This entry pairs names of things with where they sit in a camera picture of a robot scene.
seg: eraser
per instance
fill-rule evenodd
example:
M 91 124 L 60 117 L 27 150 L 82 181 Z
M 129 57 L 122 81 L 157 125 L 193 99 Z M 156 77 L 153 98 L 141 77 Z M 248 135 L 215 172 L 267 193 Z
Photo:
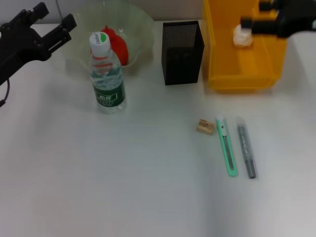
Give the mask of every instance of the eraser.
M 213 135 L 215 129 L 215 124 L 203 119 L 200 119 L 198 122 L 197 126 L 197 131 L 208 134 L 208 135 Z

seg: yellow plastic bin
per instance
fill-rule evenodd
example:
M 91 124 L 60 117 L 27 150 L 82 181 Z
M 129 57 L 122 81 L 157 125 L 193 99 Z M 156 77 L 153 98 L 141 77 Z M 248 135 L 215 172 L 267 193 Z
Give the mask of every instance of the yellow plastic bin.
M 265 89 L 281 77 L 286 40 L 255 35 L 251 47 L 235 47 L 234 29 L 242 16 L 275 19 L 277 14 L 259 14 L 258 0 L 204 0 L 202 70 L 209 87 L 216 91 Z

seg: black cable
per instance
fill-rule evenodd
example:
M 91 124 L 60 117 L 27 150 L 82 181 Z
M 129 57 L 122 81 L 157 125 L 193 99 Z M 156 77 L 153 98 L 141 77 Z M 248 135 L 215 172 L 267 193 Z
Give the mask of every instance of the black cable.
M 7 89 L 6 89 L 6 94 L 5 94 L 4 99 L 0 100 L 0 107 L 5 104 L 8 96 L 9 96 L 9 92 L 10 92 L 10 80 L 8 79 L 8 80 L 6 80 L 6 82 L 8 83 L 8 86 L 7 86 Z

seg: water bottle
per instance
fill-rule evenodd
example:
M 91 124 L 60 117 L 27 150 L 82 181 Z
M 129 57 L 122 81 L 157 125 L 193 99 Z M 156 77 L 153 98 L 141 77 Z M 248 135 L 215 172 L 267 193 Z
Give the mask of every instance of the water bottle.
M 109 36 L 94 32 L 90 36 L 90 77 L 99 108 L 112 114 L 126 107 L 122 66 L 111 50 Z

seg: glass bowl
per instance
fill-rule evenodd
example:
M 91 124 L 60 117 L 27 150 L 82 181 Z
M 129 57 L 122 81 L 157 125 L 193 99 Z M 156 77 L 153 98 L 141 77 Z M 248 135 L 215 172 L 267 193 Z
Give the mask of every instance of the glass bowl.
M 153 19 L 139 7 L 122 0 L 90 2 L 72 13 L 77 27 L 70 35 L 72 40 L 63 46 L 67 59 L 78 60 L 86 69 L 90 56 L 89 37 L 105 26 L 121 36 L 127 46 L 131 66 L 138 55 L 154 45 Z

